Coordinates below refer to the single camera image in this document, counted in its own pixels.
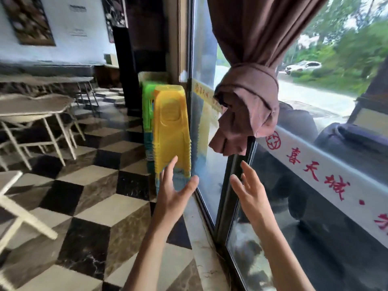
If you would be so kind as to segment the person's left forearm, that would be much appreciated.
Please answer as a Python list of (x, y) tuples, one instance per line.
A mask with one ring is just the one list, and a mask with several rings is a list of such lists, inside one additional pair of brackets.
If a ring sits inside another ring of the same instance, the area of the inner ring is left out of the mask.
[(158, 216), (151, 220), (137, 257), (121, 291), (157, 291), (163, 250), (172, 228), (182, 216)]

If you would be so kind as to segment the person's left hand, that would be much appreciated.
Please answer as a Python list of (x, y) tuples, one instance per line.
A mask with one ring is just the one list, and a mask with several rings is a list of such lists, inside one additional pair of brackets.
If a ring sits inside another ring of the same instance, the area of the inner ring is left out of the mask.
[(174, 188), (173, 170), (178, 156), (173, 157), (160, 174), (160, 184), (154, 217), (165, 227), (172, 228), (182, 216), (188, 200), (181, 200), (179, 191)]

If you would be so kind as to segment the stack of green plastic stools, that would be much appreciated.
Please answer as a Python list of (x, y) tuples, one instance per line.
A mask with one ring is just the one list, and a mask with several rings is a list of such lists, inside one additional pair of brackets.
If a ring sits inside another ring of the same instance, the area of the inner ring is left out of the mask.
[(167, 72), (140, 72), (138, 79), (142, 91), (142, 120), (145, 155), (148, 162), (153, 162), (153, 103), (154, 89), (159, 84), (168, 84)]

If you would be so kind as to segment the white banner with red print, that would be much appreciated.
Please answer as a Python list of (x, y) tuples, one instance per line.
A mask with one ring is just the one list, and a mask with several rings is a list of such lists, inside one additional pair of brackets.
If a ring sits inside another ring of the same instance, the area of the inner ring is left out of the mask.
[(256, 142), (388, 248), (388, 186), (277, 127)]

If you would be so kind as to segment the yellow banner with red print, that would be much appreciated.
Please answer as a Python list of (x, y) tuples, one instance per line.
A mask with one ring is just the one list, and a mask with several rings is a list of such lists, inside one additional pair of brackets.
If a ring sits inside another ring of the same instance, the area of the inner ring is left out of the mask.
[(223, 114), (226, 111), (226, 107), (222, 106), (214, 98), (214, 90), (206, 84), (203, 84), (196, 79), (192, 79), (192, 92), (201, 97), (204, 102), (208, 103), (216, 112)]

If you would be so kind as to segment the black window frame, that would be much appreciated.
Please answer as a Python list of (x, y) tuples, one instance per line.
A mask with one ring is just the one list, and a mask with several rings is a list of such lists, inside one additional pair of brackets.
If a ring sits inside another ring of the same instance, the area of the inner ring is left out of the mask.
[(231, 291), (248, 291), (238, 265), (233, 259), (230, 239), (239, 215), (240, 202), (230, 185), (230, 175), (240, 173), (241, 156), (223, 156), (208, 145), (218, 129), (221, 114), (192, 92), (192, 79), (211, 89), (220, 83), (229, 66), (212, 32), (207, 0), (188, 0), (188, 82), (187, 103), (191, 136), (191, 172), (200, 178), (195, 202), (203, 218), (206, 242), (210, 244), (208, 258), (221, 267), (205, 273), (208, 290), (218, 290), (227, 280)]

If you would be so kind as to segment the dark wooden pillar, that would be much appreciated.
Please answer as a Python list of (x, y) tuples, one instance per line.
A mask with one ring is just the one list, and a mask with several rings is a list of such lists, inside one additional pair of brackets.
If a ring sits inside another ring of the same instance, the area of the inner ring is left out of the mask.
[(140, 72), (165, 72), (168, 52), (164, 0), (123, 0), (124, 26), (113, 26), (128, 116), (142, 117)]

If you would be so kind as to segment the long grey table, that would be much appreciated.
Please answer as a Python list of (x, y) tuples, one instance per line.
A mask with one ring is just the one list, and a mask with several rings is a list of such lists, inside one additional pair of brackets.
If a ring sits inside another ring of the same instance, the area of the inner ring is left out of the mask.
[[(83, 83), (87, 90), (87, 84), (90, 88), (90, 93), (93, 94), (95, 100), (96, 95), (94, 88), (91, 85), (93, 77), (37, 77), (28, 75), (12, 75), (5, 76), (0, 75), (0, 83), (24, 83), (27, 86), (51, 86), (52, 84), (64, 84), (64, 83)], [(0, 96), (0, 113), (1, 114), (22, 114), (32, 113), (32, 110), (45, 110), (48, 111), (48, 107), (37, 107), (37, 103), (32, 103), (36, 98), (21, 95), (19, 98), (12, 97), (14, 94), (7, 94)], [(32, 103), (34, 107), (28, 107), (28, 103)]]

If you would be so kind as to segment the person's right hand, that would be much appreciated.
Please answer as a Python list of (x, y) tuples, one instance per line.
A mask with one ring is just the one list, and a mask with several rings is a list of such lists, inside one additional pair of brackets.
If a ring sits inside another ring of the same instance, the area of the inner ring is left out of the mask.
[(249, 185), (247, 195), (237, 195), (240, 205), (246, 217), (250, 221), (254, 231), (259, 235), (276, 226), (276, 220), (270, 203), (259, 177), (255, 170), (245, 161), (240, 164), (242, 175), (245, 175)]

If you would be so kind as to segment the framed wall picture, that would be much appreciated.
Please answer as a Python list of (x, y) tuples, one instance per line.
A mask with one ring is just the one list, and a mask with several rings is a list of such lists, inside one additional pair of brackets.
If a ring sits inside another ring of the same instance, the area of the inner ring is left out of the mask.
[(0, 0), (18, 43), (56, 46), (41, 0)]

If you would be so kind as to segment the person's right forearm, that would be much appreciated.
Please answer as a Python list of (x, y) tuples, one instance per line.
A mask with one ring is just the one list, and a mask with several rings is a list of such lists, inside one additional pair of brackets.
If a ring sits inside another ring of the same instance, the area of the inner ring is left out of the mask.
[(276, 291), (316, 291), (303, 271), (274, 216), (258, 226), (258, 237), (272, 272)]

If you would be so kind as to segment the dark patterned wall picture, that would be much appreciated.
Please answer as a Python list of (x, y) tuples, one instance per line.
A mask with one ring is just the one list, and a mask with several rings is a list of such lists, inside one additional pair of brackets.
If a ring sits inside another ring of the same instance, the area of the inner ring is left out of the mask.
[(107, 29), (127, 27), (124, 0), (101, 0)]

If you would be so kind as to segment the round folding table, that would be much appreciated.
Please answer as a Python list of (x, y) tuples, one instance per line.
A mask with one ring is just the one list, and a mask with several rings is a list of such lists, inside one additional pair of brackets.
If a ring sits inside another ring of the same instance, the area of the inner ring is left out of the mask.
[(76, 127), (83, 140), (85, 136), (72, 108), (75, 101), (75, 98), (57, 93), (35, 98), (17, 93), (1, 95), (0, 131), (5, 132), (8, 140), (0, 144), (0, 148), (12, 144), (27, 169), (32, 170), (27, 158), (31, 156), (28, 148), (38, 147), (45, 153), (43, 146), (53, 146), (65, 166), (59, 147), (59, 141), (64, 138), (76, 160), (77, 143), (72, 127)]

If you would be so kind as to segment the white car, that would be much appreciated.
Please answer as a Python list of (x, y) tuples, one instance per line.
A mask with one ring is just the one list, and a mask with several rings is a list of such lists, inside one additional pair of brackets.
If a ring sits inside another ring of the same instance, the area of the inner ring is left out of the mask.
[(295, 64), (288, 65), (285, 68), (285, 73), (290, 75), (292, 72), (312, 72), (315, 69), (322, 67), (322, 63), (317, 61), (301, 61)]

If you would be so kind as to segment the stack of yellow plastic stools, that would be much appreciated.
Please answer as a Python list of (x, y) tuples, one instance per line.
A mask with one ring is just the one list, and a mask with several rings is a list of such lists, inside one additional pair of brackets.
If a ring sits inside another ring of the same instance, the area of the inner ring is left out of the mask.
[(156, 193), (159, 191), (160, 173), (175, 156), (178, 156), (175, 165), (178, 187), (182, 187), (191, 177), (191, 138), (186, 93), (180, 85), (158, 84), (154, 89), (153, 110)]

